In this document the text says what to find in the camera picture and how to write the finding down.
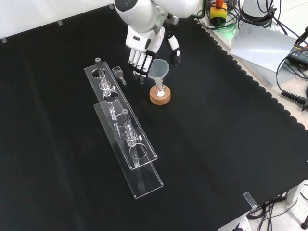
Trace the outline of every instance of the electronic device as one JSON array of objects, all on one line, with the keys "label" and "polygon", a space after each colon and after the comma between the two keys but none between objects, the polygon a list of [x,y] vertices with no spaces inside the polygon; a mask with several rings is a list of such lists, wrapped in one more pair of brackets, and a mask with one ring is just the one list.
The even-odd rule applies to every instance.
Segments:
[{"label": "electronic device", "polygon": [[304,47],[294,44],[287,59],[308,67],[308,51],[302,51],[303,49]]}]

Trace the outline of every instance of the test tube holder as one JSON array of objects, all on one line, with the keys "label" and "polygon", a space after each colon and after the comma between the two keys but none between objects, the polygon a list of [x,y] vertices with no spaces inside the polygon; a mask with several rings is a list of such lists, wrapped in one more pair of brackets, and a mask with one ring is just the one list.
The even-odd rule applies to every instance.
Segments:
[{"label": "test tube holder", "polygon": [[[106,79],[111,83],[111,86],[115,87],[115,90],[112,91],[112,95],[108,99],[104,97],[100,88],[101,81],[97,78],[97,73],[95,74],[97,72],[96,65],[85,68],[85,73],[99,101],[94,105],[94,108],[128,186],[134,198],[137,199],[164,185],[152,163],[157,159],[157,155],[108,64],[106,62],[102,64]],[[128,110],[130,123],[137,133],[138,140],[133,147],[129,146],[124,138],[124,116],[121,114],[123,109]]]}]

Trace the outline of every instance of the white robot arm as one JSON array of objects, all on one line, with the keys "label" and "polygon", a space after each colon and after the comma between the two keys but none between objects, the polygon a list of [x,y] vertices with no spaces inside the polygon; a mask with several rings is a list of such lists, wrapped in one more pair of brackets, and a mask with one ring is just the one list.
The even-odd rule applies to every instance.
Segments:
[{"label": "white robot arm", "polygon": [[[196,10],[199,0],[115,0],[115,8],[128,24],[126,45],[131,48],[129,64],[134,72],[146,76],[164,36],[165,21],[176,24]],[[167,40],[173,62],[180,62],[179,44],[172,30],[167,28]]]}]

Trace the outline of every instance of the black tablecloth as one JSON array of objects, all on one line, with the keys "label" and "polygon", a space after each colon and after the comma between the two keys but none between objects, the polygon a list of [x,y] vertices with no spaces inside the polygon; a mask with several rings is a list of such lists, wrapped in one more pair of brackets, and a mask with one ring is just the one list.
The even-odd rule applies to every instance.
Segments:
[{"label": "black tablecloth", "polygon": [[[0,45],[0,230],[214,231],[308,178],[308,133],[193,19],[181,64],[149,100],[127,65],[127,26],[109,7]],[[133,199],[93,109],[84,68],[121,66],[122,88],[158,154],[164,187]],[[164,43],[158,58],[170,60]]]}]

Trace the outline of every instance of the connector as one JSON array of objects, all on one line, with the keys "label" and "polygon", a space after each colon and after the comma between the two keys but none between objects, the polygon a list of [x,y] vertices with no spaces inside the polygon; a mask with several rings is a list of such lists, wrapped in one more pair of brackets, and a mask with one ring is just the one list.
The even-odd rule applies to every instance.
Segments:
[{"label": "connector", "polygon": [[290,100],[293,100],[293,101],[297,102],[300,105],[303,105],[302,111],[304,111],[305,109],[308,109],[308,98],[294,95],[294,94],[292,94],[290,92],[287,92],[285,90],[283,90],[281,92],[281,95],[289,98]]}]

